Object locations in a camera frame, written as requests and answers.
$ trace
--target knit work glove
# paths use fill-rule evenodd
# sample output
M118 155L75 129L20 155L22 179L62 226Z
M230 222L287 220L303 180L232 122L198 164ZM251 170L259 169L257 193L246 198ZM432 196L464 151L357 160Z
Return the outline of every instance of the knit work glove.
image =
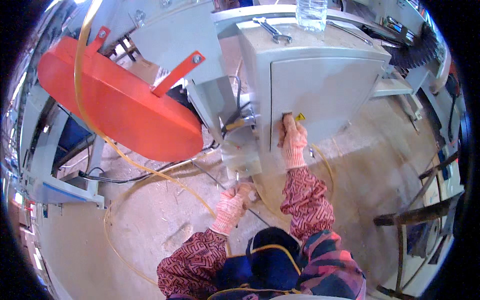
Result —
M307 145L307 130L295 122L291 113L284 115L277 125L280 138L277 147L282 148L282 156L287 169L306 166L303 149Z
M210 229L216 233L229 236L246 210L256 200L255 186L241 183L220 194L220 202L216 205L217 216Z

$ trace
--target concrete floor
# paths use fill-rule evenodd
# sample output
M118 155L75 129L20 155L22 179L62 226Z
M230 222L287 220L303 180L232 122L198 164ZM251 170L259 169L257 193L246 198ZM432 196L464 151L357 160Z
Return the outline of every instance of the concrete floor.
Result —
M226 69L234 74L240 61L236 38L220 41ZM243 82L246 78L239 73ZM246 85L242 92L247 92ZM394 228L377 228L374 216L397 211L420 189L417 175L437 152L426 118L417 122L418 134L394 97L367 102L352 125L334 138L318 144L333 169L335 189L322 159L306 155L311 170L325 180L336 215L334 230L367 275L369 288L385 283L396 272L398 258ZM211 137L204 131L205 144ZM156 168L150 161L120 148L133 160ZM227 178L217 151L198 161L224 185ZM142 174L109 146L105 146L103 176L131 178ZM86 161L68 170L85 170ZM221 188L192 164L168 173L191 187L215 209ZM279 212L285 171L255 177L264 202L253 209L270 225L288 230L289 217ZM212 222L205 207L188 191L159 177L124 185L101 184L106 203L117 200L107 232L124 259L156 281L156 267L192 233L204 231ZM38 216L42 255L48 262L61 299L164 299L158 287L130 270L110 248L103 232L105 210L94 203L64 204L62 211L49 205L48 218ZM244 253L247 240L265 225L247 212L229 239L232 253Z

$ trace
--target machine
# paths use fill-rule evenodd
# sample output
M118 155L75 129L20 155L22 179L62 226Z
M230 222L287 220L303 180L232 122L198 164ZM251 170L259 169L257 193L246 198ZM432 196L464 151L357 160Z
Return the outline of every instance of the machine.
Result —
M333 9L339 3L343 11ZM298 116L316 143L347 126L371 97L405 95L414 125L421 89L452 153L465 106L460 92L454 102L445 88L448 48L414 2L380 3L333 1L327 28L316 35L297 25L295 5L215 12L209 0L104 0L84 55L85 109L105 134L156 161L205 150L204 125L214 138L207 148L221 145L229 176L238 178L266 171L262 162L278 151L275 123L285 112ZM2 122L9 140L2 144L7 172L27 199L105 208L98 182L55 176L89 145L87 172L99 174L104 141L82 120L73 85L89 4L53 1L39 22L13 81ZM241 96L232 90L219 44L233 36L247 74L248 93ZM122 55L135 61L138 53L146 68L160 70L156 82L118 65Z

